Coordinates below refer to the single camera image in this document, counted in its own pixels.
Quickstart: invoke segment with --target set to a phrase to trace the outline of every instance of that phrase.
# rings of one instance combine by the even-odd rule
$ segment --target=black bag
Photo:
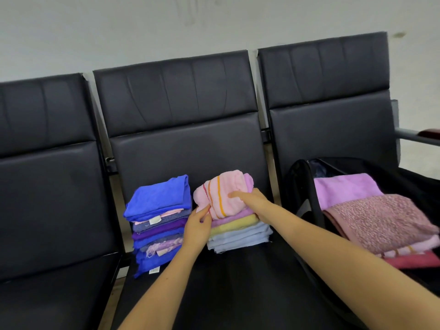
[[[440,181],[402,168],[390,170],[376,163],[352,157],[324,157],[296,161],[285,178],[288,200],[285,207],[304,220],[339,234],[321,211],[313,179],[318,176],[333,177],[358,173],[370,175],[384,194],[400,194],[410,198],[433,224],[440,226]],[[433,252],[440,257],[440,248],[434,249]],[[300,256],[297,256],[297,259],[333,310],[354,327],[366,329],[366,326]],[[440,268],[411,269],[403,272],[440,296]]]

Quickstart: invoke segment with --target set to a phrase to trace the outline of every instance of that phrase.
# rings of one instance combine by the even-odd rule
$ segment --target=row of chairs
[[[282,204],[295,160],[397,167],[386,33],[259,50]],[[189,175],[239,169],[272,200],[247,51],[94,72],[125,202]],[[96,329],[124,246],[88,84],[80,74],[0,84],[0,324]],[[157,278],[134,279],[116,329]],[[294,251],[272,243],[197,259],[176,329],[346,329]]]

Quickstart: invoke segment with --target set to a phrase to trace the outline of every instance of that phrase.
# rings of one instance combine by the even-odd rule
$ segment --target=human arm
[[[439,328],[440,299],[382,259],[272,204],[257,189],[230,197],[272,225],[370,329]]]
[[[182,247],[130,311],[119,330],[168,330],[173,327],[191,269],[209,239],[212,221],[207,214],[209,207],[191,213],[185,225]]]

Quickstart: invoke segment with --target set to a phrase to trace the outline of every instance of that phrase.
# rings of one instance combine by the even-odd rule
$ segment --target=human hand
[[[264,223],[269,220],[264,216],[264,210],[271,204],[269,200],[256,187],[252,192],[233,191],[228,194],[229,198],[239,197]]]
[[[212,217],[208,213],[211,205],[196,213],[190,214],[184,230],[182,249],[187,250],[192,256],[197,257],[208,242],[211,233]]]

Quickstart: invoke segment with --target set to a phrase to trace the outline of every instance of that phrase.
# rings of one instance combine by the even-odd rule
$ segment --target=stack of folded towels
[[[187,175],[135,191],[124,212],[133,223],[133,252],[139,265],[135,278],[173,259],[182,246],[191,207]]]
[[[368,174],[314,178],[338,233],[399,269],[440,267],[440,229],[409,198],[383,194]]]
[[[211,236],[208,249],[216,253],[269,241],[272,230],[261,222],[240,198],[229,198],[233,191],[252,192],[253,179],[239,170],[224,172],[194,191],[197,211],[211,205]]]

